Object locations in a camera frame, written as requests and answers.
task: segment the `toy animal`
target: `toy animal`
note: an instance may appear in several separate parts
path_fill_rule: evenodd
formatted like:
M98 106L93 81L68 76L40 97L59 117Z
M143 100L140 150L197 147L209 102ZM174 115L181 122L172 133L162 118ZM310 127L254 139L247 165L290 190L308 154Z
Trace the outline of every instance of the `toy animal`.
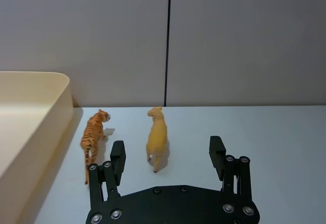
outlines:
M85 166L86 166L86 179L85 184L88 184L88 166L96 161L98 152L98 141L105 139L106 136L103 132L103 122L107 122L111 116L99 109L98 112L89 118L87 126L84 130L83 137L81 138L80 146L84 151L85 155Z
M153 118L153 126L146 144L147 160L149 161L152 156L155 156L153 171L156 173L158 171L159 162L166 150L168 130L161 106L152 108L147 112L147 115Z

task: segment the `gray wall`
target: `gray wall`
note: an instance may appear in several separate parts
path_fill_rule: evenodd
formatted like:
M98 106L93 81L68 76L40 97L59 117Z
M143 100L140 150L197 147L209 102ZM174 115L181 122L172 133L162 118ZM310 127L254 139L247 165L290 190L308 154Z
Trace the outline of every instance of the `gray wall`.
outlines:
M163 105L168 0L0 0L0 70L70 76L80 105Z
M167 105L325 104L326 0L171 0ZM0 0L0 70L163 105L168 0Z
M171 0L167 105L326 103L326 0Z

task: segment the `black vertical line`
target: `black vertical line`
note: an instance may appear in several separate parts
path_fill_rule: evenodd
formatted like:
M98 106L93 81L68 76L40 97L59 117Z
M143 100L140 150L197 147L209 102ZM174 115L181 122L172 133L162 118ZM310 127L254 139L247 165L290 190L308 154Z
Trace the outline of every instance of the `black vertical line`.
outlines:
M169 3L168 3L167 53L166 53L166 59L165 59L164 106L167 106L168 64L169 64L169 40L170 40L170 13L171 13L171 0L169 0Z

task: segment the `bolt head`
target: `bolt head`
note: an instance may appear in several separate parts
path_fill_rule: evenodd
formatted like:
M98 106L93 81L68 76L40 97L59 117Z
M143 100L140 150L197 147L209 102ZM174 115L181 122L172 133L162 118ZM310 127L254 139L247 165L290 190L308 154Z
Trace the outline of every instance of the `bolt head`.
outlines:
M234 219L233 224L241 224L241 221L239 219Z
M232 213L234 211L234 207L231 204L223 204L222 208L227 213Z
M90 169L91 171L93 171L93 170L96 169L96 166L92 164L92 165L90 165L89 169Z
M154 188L154 193L155 194L159 194L161 192L161 189L159 189L158 187Z
M249 206L244 206L242 208L243 212L246 214L246 215L254 215L254 209L249 207Z
M181 187L181 191L182 192L188 192L188 188L187 187Z
M227 161L233 161L233 157L232 157L231 155L226 156L226 160L227 160Z
M114 210L111 213L111 219L118 219L118 218L120 218L121 214L122 214L121 210L119 210L119 209Z
M91 224L98 224L102 220L102 215L101 214L95 214L91 218Z
M249 162L249 159L247 157L244 157L244 158L241 158L241 161L243 163L248 163Z
M110 167L110 166L111 166L111 163L110 162L104 163L104 167Z

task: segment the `tiger figurine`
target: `tiger figurine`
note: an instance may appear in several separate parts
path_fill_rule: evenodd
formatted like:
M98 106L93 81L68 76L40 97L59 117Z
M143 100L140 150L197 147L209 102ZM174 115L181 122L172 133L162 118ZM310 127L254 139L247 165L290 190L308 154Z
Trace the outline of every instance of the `tiger figurine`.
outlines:
M98 112L90 117L87 121L87 126L84 130L84 134L80 142L80 146L83 149L85 155L86 185L89 182L88 166L96 161L98 153L98 142L106 138L103 132L102 123L109 121L110 118L111 116L107 112L99 109Z

